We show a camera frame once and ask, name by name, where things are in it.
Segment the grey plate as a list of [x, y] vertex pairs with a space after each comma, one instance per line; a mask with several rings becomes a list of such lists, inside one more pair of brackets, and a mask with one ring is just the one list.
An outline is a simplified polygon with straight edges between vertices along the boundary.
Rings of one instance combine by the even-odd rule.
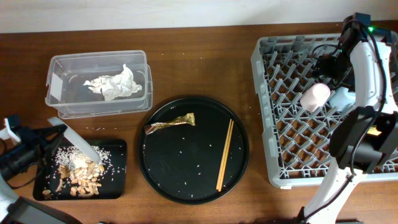
[[82, 153], [89, 157], [94, 163], [99, 164], [101, 159], [100, 155], [71, 127], [64, 123], [61, 119], [52, 117], [47, 120], [52, 126], [64, 124], [67, 128], [64, 132], [65, 138], [77, 147]]

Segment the yellow bowl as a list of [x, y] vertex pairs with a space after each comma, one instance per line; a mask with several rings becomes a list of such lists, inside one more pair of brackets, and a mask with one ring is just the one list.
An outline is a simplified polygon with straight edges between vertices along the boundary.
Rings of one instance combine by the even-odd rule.
[[378, 135], [380, 135], [381, 133], [382, 133], [382, 132], [379, 131], [379, 130], [377, 129], [377, 126], [375, 126], [375, 125], [371, 126], [371, 127], [368, 129], [368, 131], [367, 131], [367, 134], [370, 134], [370, 135], [373, 135], [373, 136], [378, 136]]

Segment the food scraps pile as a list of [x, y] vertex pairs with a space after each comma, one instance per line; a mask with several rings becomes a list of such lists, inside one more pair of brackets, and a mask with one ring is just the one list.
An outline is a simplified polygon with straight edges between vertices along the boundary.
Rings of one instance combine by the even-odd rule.
[[99, 162], [93, 162], [75, 146], [56, 150], [50, 170], [45, 174], [44, 199], [58, 196], [64, 190], [72, 197], [90, 198], [100, 194], [100, 183], [111, 164], [111, 153], [98, 146]]

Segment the blue plastic cup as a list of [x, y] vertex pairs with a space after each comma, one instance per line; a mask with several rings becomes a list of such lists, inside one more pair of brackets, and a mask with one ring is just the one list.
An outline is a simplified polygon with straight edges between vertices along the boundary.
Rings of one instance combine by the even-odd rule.
[[349, 89], [345, 87], [339, 87], [335, 91], [335, 94], [329, 99], [329, 104], [332, 108], [337, 108], [337, 111], [343, 112], [354, 105], [355, 100], [355, 92], [349, 91]]

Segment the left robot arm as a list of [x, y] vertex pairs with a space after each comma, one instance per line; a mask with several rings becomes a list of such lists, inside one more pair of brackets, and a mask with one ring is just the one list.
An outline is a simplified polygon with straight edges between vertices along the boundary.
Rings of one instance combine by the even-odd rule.
[[4, 119], [1, 130], [1, 223], [80, 223], [61, 210], [18, 196], [14, 191], [19, 187], [8, 183], [32, 166], [38, 168], [36, 176], [21, 186], [39, 178], [66, 130], [65, 124], [41, 129], [23, 127], [18, 115]]

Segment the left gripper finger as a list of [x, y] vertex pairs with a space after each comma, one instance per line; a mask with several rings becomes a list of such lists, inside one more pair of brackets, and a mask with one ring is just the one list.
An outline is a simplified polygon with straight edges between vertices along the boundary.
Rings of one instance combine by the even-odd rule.
[[51, 162], [52, 156], [57, 149], [58, 145], [63, 139], [63, 135], [57, 135], [50, 141], [47, 141], [45, 147], [44, 147], [44, 158], [43, 158], [43, 163], [47, 165], [48, 163]]
[[48, 128], [37, 129], [37, 134], [42, 138], [49, 138], [51, 136], [55, 138], [63, 138], [66, 130], [66, 124], [58, 124]]

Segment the pink plastic cup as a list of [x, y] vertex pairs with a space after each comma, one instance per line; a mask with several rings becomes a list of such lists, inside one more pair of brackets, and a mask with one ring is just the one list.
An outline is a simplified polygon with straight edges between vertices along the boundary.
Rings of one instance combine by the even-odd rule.
[[311, 86], [300, 98], [302, 108], [309, 112], [314, 112], [322, 107], [329, 99], [330, 89], [323, 83], [316, 83]]

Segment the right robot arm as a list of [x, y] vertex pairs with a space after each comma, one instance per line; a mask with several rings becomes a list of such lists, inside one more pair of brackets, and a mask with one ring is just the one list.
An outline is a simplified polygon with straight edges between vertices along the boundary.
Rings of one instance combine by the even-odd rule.
[[353, 109], [334, 130], [331, 162], [314, 198], [296, 223], [335, 223], [354, 188], [397, 148], [397, 105], [389, 59], [392, 32], [371, 26], [371, 16], [355, 12], [343, 21], [335, 50], [318, 56], [313, 76], [344, 83], [354, 76]]

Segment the white napkin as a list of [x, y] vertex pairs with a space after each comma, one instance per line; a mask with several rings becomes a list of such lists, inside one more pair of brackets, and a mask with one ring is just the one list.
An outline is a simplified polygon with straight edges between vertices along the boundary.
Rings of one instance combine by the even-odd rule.
[[88, 86], [93, 93], [102, 94], [105, 101], [131, 96], [142, 90], [142, 85], [134, 81], [134, 74], [126, 64], [123, 65], [123, 71], [120, 74], [102, 75], [85, 81], [84, 86]]

